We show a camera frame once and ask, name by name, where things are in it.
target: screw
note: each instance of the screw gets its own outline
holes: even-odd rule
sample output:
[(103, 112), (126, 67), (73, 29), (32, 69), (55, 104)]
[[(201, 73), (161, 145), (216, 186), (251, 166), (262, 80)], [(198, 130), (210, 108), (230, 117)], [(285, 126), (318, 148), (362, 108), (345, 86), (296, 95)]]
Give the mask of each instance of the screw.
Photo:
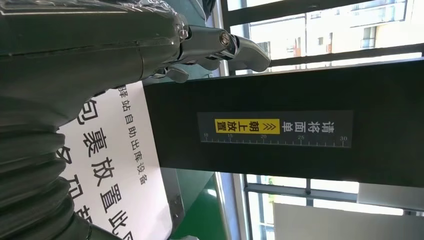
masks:
[(185, 39), (187, 39), (189, 37), (189, 32), (186, 31), (186, 30), (184, 30), (184, 29), (181, 29), (179, 31), (178, 35), (179, 35), (179, 39), (185, 40)]
[(228, 35), (228, 33), (223, 32), (219, 37), (219, 40), (221, 41), (222, 45), (228, 45), (230, 43), (230, 36)]

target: white sign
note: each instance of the white sign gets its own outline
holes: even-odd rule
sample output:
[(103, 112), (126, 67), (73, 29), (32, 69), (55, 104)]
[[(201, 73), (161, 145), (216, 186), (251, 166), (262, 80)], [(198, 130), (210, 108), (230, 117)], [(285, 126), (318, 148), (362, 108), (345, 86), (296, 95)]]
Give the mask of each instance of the white sign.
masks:
[(124, 240), (161, 240), (171, 234), (143, 84), (111, 89), (84, 104), (62, 126), (67, 166), (61, 177), (75, 212)]

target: label sticker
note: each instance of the label sticker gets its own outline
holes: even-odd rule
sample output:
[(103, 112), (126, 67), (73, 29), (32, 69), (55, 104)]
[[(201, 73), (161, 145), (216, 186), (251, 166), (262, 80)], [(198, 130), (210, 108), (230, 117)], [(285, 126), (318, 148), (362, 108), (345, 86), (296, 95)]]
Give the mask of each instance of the label sticker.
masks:
[(353, 111), (198, 112), (200, 141), (351, 148)]
[(217, 134), (280, 134), (279, 119), (215, 119)]

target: yellow label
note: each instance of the yellow label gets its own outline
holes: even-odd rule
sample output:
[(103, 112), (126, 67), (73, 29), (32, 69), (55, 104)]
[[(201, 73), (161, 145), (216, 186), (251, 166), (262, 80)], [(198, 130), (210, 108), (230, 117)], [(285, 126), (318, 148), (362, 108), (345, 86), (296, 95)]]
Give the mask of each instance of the yellow label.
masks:
[(280, 119), (215, 119), (217, 134), (280, 134)]

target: robotic hand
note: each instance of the robotic hand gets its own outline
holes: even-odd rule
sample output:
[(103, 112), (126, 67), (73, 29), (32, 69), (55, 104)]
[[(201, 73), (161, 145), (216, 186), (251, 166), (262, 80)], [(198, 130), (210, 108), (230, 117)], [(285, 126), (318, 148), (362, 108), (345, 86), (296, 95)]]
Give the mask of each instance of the robotic hand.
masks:
[[(227, 60), (231, 69), (265, 71), (269, 57), (253, 41), (229, 34), (218, 28), (187, 26), (187, 36), (182, 39), (178, 57), (169, 64), (198, 64), (207, 70), (219, 68)], [(187, 81), (189, 74), (182, 69), (167, 66), (156, 71), (152, 78), (170, 77), (177, 83)]]
[(0, 0), (0, 239), (118, 239), (74, 214), (55, 155), (57, 128), (93, 96), (149, 77), (185, 82), (175, 64), (268, 67), (250, 40), (182, 19), (161, 0)]

